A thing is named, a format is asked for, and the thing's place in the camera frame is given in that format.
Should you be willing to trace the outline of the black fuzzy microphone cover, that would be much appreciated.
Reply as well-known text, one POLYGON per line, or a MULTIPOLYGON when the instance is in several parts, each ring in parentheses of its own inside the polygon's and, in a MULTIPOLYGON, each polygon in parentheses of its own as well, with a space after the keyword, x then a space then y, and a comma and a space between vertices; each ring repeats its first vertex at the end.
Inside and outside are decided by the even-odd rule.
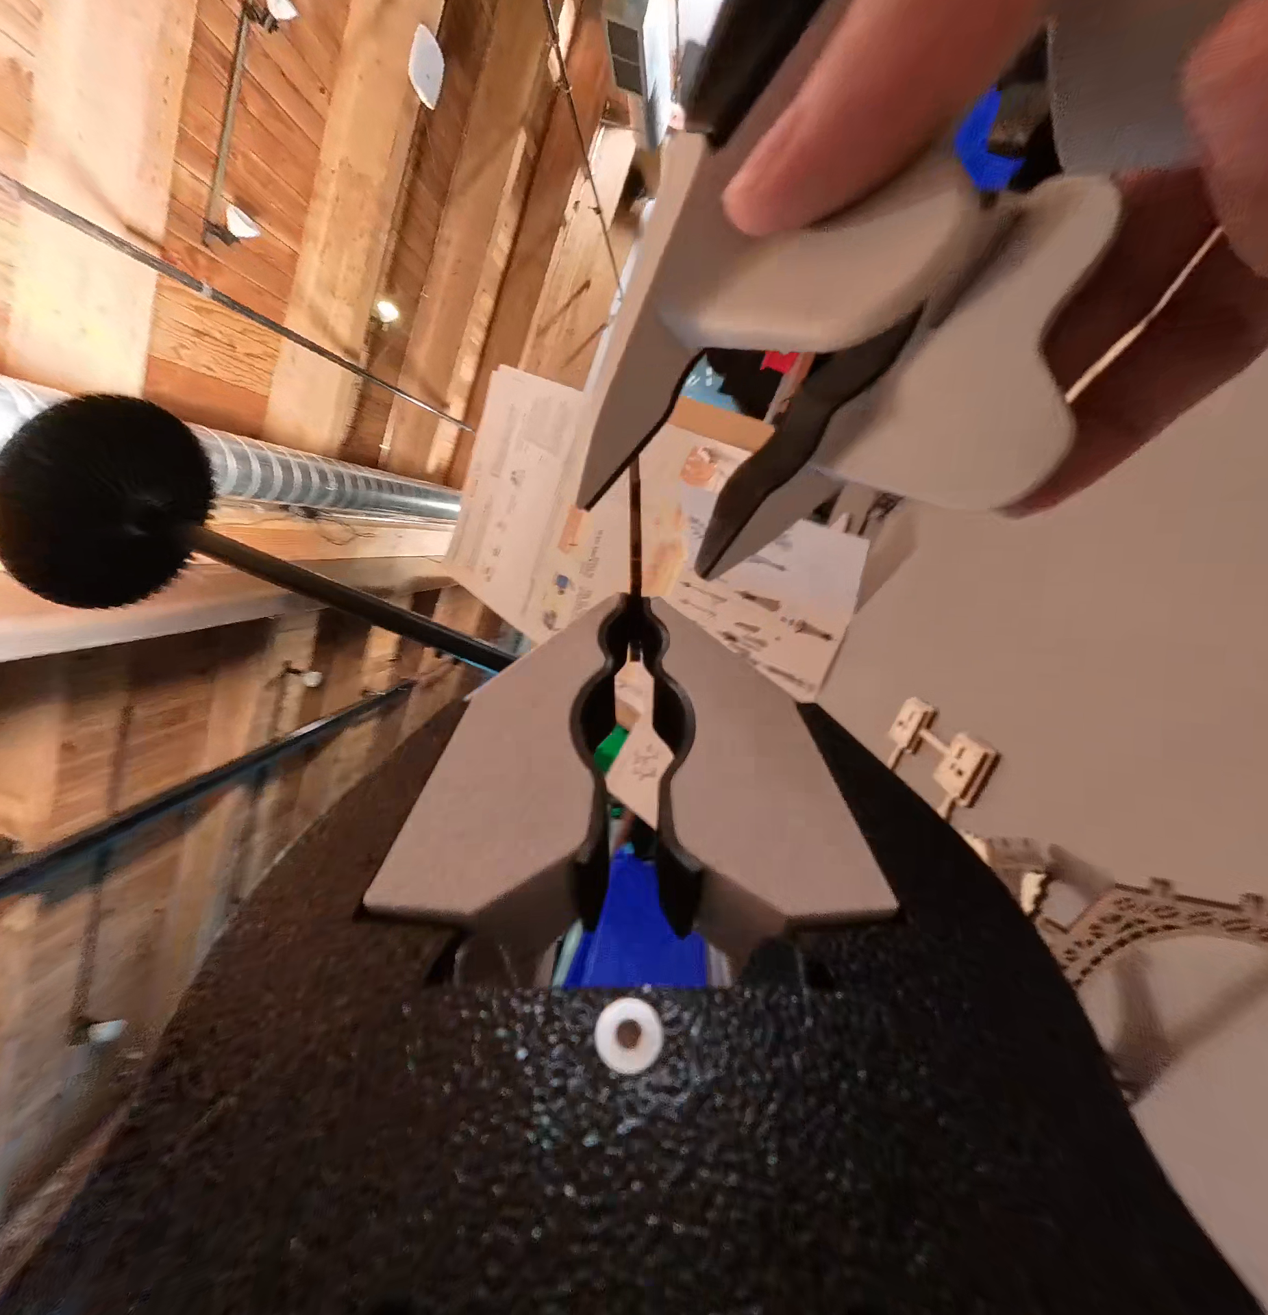
POLYGON ((180 418, 134 397, 69 398, 0 450, 0 565, 58 605, 132 605, 183 572, 214 504, 211 460, 180 418))

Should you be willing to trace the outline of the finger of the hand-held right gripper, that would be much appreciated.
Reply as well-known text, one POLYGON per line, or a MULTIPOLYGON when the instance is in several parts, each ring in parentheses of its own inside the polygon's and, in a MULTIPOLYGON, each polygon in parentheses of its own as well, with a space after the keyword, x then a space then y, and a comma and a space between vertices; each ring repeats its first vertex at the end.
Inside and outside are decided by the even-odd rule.
POLYGON ((722 155, 677 133, 638 243, 615 321, 585 391, 586 459, 577 504, 591 510, 665 426, 694 361, 710 343, 707 305, 740 255, 724 208, 722 155))
POLYGON ((920 312, 911 311, 873 338, 828 353, 814 364, 772 436, 721 491, 698 549, 695 571, 700 577, 713 578, 728 569, 727 551, 739 545, 749 521, 813 462, 840 408, 894 365, 918 320, 920 312))

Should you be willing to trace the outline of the person's right hand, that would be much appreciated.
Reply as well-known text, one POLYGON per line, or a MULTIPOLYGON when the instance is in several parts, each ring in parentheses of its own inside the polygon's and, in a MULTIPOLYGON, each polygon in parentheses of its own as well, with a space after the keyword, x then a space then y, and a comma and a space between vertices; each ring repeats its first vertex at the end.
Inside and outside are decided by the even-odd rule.
MULTIPOLYGON (((725 193, 748 235, 807 228, 906 169, 1038 29, 1038 3, 852 3, 802 89, 725 193)), ((1196 44, 1181 103, 1189 171, 1122 175, 1119 240, 1047 334, 1063 386, 1143 332, 1072 401, 1066 462, 1006 513, 1095 485, 1268 350, 1268 1, 1196 44)))

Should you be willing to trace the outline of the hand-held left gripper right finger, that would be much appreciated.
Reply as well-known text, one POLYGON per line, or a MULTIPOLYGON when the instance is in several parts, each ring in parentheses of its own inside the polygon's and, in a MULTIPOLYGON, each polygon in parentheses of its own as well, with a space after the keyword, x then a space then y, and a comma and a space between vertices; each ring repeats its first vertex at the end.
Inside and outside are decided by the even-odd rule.
POLYGON ((659 735, 659 882, 675 930, 737 971, 795 931, 879 922, 896 898, 801 705, 663 599, 647 601, 659 735))

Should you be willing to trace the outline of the white ceiling air unit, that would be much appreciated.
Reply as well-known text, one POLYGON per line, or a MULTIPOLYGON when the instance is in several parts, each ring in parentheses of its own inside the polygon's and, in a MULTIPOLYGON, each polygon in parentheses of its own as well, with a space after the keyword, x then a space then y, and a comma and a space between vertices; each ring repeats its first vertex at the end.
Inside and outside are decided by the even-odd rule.
POLYGON ((683 124, 680 3, 605 1, 601 17, 617 87, 636 101, 645 148, 659 152, 683 124))

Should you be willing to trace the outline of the blue storage crate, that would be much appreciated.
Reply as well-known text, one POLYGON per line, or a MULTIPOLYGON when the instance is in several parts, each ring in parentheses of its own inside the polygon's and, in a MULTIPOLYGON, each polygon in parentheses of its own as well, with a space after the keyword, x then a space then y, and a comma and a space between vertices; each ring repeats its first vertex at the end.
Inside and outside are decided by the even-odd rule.
POLYGON ((565 989, 706 989, 709 945, 675 934, 659 898, 656 863, 627 842, 612 857, 595 930, 568 933, 555 972, 565 989))

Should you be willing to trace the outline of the black boom pole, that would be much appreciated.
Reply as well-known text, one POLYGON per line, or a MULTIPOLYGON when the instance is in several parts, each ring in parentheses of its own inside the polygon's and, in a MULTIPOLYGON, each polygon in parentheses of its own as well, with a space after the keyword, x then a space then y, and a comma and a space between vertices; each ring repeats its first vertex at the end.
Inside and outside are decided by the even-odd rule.
POLYGON ((313 569, 283 560, 262 549, 242 545, 218 534, 206 524, 188 524, 183 536, 192 552, 200 552, 268 584, 312 599, 333 610, 381 628, 399 637, 413 639, 464 666, 490 675, 514 664, 515 655, 484 639, 449 628, 441 622, 398 607, 361 589, 342 584, 313 569))

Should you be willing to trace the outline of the folded assembly diagram leaflet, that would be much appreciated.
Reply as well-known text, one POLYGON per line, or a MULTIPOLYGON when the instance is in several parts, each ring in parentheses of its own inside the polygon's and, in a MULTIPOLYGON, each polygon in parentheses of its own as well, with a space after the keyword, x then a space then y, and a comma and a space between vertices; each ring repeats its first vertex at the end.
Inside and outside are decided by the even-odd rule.
POLYGON ((870 542, 852 518, 801 519, 737 568, 695 569, 718 497, 683 486, 656 528, 651 592, 799 703, 819 699, 858 607, 870 542))

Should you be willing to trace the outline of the wooden four-block square frame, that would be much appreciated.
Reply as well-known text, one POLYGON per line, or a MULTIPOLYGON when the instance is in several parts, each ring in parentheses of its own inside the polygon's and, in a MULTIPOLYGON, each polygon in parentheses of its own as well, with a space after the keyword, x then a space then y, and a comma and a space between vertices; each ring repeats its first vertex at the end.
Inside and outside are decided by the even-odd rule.
POLYGON ((937 734, 938 709, 922 699, 909 697, 899 708, 888 735, 887 765, 897 771, 905 758, 926 747, 935 753, 934 782, 941 791, 937 814, 953 820, 961 809, 970 809, 982 796, 995 767, 1002 761, 997 749, 967 732, 952 738, 937 734))

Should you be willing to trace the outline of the silver metal air duct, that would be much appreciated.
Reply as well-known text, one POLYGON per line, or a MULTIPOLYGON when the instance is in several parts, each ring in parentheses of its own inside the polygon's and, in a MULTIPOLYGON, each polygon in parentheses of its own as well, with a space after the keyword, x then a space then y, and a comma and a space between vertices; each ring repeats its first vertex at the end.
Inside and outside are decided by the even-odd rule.
MULTIPOLYGON (((0 374, 0 451, 34 417, 67 392, 0 374)), ((334 518, 455 524, 461 494, 407 475, 377 471, 277 444, 192 424, 221 500, 312 509, 334 518)))

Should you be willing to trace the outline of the grey desk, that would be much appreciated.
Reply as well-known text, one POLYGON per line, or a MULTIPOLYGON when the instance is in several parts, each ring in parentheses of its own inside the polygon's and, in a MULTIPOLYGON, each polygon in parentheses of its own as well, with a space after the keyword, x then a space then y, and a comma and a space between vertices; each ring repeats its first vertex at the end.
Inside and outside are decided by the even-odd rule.
MULTIPOLYGON (((1057 871, 1050 912, 1171 882, 1268 906, 1268 352, 1024 519, 902 509, 825 709, 887 750, 906 699, 1000 764, 961 814, 1057 871)), ((1181 936, 1080 989, 1137 1125, 1268 1310, 1268 948, 1181 936)))

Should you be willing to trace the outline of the tan wooden board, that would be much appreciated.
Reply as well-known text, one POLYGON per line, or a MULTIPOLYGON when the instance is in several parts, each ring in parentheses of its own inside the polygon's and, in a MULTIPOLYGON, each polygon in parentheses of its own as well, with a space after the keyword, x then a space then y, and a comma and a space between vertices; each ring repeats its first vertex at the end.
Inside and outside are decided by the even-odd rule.
POLYGON ((677 398, 669 424, 710 442, 724 444, 745 453, 760 451, 774 436, 775 430, 775 426, 763 420, 685 395, 677 398))

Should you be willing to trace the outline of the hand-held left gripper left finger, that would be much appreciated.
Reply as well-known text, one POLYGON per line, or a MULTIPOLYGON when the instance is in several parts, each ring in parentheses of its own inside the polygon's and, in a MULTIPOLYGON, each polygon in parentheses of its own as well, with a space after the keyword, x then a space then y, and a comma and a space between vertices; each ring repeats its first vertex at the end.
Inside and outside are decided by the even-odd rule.
POLYGON ((609 888, 609 794, 594 761, 615 725, 632 598, 617 593, 469 699, 363 897, 384 922, 461 931, 538 975, 609 888))

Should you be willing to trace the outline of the large printed instruction sheet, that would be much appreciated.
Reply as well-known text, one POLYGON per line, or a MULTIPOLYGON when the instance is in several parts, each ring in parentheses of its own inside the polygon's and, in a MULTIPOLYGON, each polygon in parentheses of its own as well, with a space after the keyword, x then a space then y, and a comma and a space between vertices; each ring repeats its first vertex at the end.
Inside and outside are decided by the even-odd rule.
POLYGON ((446 568, 535 645, 630 587, 630 485, 577 503, 583 394, 512 367, 494 371, 446 568))

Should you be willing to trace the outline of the black steel ceiling beam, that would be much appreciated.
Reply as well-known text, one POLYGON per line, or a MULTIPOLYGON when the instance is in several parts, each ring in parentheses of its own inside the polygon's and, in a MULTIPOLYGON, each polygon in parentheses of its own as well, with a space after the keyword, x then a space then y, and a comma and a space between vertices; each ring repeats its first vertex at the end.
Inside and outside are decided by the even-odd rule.
POLYGON ((99 850, 112 848, 135 830, 155 826, 170 815, 183 812, 209 796, 239 785, 251 777, 265 776, 281 761, 346 732, 349 728, 377 717, 389 706, 408 699, 416 681, 408 679, 392 688, 372 693, 343 709, 319 717, 297 731, 254 747, 236 759, 198 773, 165 791, 146 797, 132 808, 78 830, 63 841, 22 857, 11 868, 0 871, 0 901, 23 897, 43 889, 61 871, 84 863, 99 850))

